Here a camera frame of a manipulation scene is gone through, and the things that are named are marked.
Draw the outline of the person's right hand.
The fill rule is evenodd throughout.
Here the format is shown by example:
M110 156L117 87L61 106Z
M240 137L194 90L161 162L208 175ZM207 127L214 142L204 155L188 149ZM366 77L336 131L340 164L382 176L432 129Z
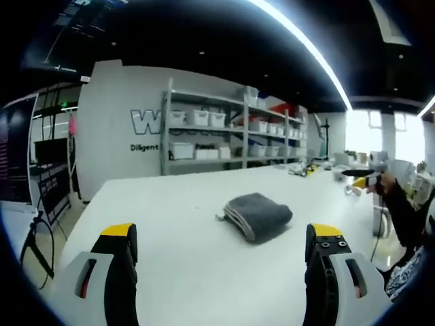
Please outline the person's right hand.
M390 173L381 173L377 178L377 183L366 189L367 194L378 194L386 204L391 204L395 199L397 199L401 191L402 188L400 187L397 178Z

